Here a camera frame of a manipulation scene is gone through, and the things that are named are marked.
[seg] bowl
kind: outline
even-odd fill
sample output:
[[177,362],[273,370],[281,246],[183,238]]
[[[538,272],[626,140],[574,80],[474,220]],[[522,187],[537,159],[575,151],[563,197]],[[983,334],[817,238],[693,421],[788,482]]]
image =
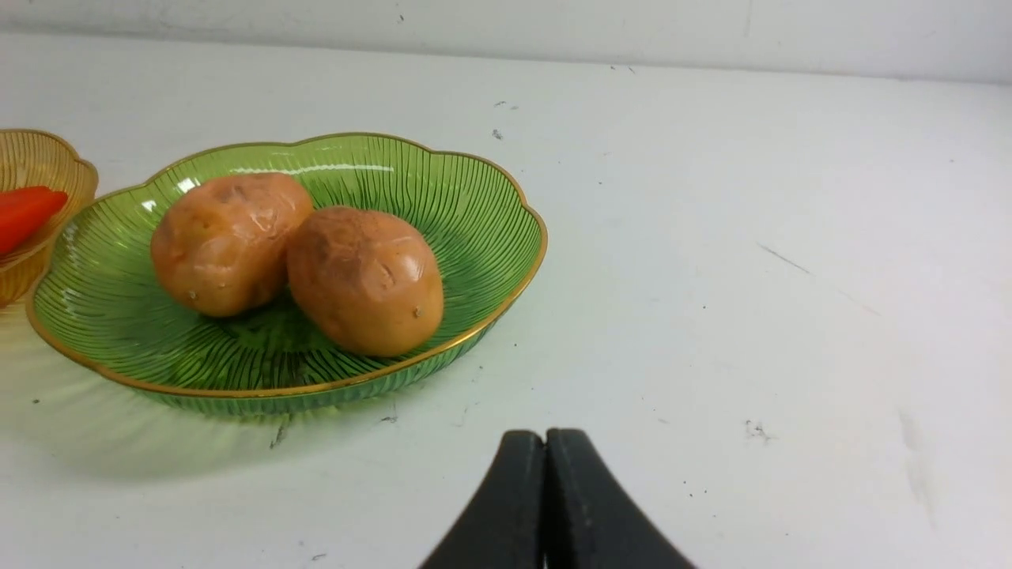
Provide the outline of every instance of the bowl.
[[[381,210],[422,233],[445,289],[428,342],[400,357],[362,357],[338,349],[287,294],[229,319],[169,298],[148,250],[166,210],[209,178],[267,171],[296,176],[317,208]],[[26,312],[60,352],[168,405],[293,413],[381,395],[449,364],[520,296],[546,248],[544,222],[516,180],[483,158],[365,133],[240,144],[184,158],[81,211],[56,239]]]
[[98,172],[56,135],[0,130],[0,191],[32,185],[67,192],[67,204],[27,241],[0,255],[0,308],[19,299],[41,274],[57,230],[95,198]]

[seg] green glass bowl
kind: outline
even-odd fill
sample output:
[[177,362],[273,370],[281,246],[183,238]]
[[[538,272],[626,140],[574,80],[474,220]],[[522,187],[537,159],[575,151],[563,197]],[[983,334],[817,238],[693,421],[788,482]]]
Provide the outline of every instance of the green glass bowl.
[[[317,208],[389,212],[432,247],[445,289],[435,336],[401,357],[338,349],[282,295],[236,318],[200,316],[158,286],[149,242],[183,192],[229,174],[282,171]],[[410,385],[474,347],[534,277],[544,222],[488,160],[391,136],[207,150],[110,193],[63,226],[28,296],[28,320],[66,356],[163,403],[208,414],[292,413]]]

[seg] red vegetable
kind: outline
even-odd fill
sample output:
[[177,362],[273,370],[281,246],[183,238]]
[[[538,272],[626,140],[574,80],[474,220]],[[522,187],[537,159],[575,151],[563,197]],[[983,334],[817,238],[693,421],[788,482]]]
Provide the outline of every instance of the red vegetable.
[[0,192],[0,255],[24,243],[67,204],[67,194],[46,186]]

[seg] scratch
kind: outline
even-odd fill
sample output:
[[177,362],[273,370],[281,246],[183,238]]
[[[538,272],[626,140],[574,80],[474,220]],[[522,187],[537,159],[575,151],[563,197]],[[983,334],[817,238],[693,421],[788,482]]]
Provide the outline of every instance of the scratch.
[[380,419],[380,422],[388,422],[394,424],[397,422],[397,401],[394,401],[394,412],[386,417]]
[[462,427],[463,426],[465,421],[468,419],[468,409],[470,409],[470,408],[471,408],[471,405],[465,405],[463,406],[463,412],[460,413],[460,422],[453,423],[453,426],[455,426],[455,427]]
[[762,421],[753,421],[752,419],[745,421],[745,436],[746,438],[762,438],[763,444],[769,444],[770,440],[776,439],[775,436],[766,432]]
[[274,435],[274,440],[270,441],[270,451],[273,451],[281,441],[288,436],[288,422],[291,420],[291,415],[288,415],[281,422],[280,426],[277,427],[277,434]]
[[780,259],[781,261],[783,261],[783,262],[789,264],[790,266],[796,268],[797,270],[800,270],[805,274],[812,274],[812,272],[809,271],[809,269],[807,269],[804,266],[795,263],[794,261],[788,259],[787,257],[784,257],[780,253],[777,253],[776,251],[774,251],[773,249],[770,249],[769,247],[763,245],[762,243],[756,242],[756,245],[758,245],[759,248],[762,249],[763,251],[766,251],[767,253],[769,253],[769,254],[773,255],[774,257]]
[[903,409],[897,409],[896,413],[900,419],[900,435],[903,438],[903,445],[910,453],[906,460],[907,483],[910,486],[910,492],[914,496],[914,500],[924,507],[924,513],[931,529],[937,530],[935,500],[931,492],[931,473],[924,453],[921,433],[913,417],[904,412]]
[[855,299],[854,297],[851,297],[850,295],[848,295],[847,293],[844,293],[840,289],[837,289],[836,292],[840,293],[841,295],[843,295],[843,298],[847,299],[848,301],[850,301],[850,302],[856,304],[857,306],[861,307],[862,309],[864,309],[865,312],[869,312],[871,314],[874,314],[875,316],[881,316],[882,315],[882,313],[880,313],[877,310],[869,307],[868,305],[862,303],[861,301]]
[[752,34],[752,2],[753,0],[749,0],[748,11],[745,13],[745,31],[743,32],[745,37]]

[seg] white tabletop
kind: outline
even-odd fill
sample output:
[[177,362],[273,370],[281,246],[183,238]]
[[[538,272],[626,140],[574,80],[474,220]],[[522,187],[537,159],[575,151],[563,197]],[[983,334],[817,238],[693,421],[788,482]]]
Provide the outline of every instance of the white tabletop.
[[701,569],[1012,566],[1012,89],[11,34],[0,54],[0,127],[65,137],[100,193],[213,146],[384,132],[498,162],[550,232],[468,355],[280,439],[281,419],[106,382],[8,309],[0,565],[415,567],[505,430],[563,426]]

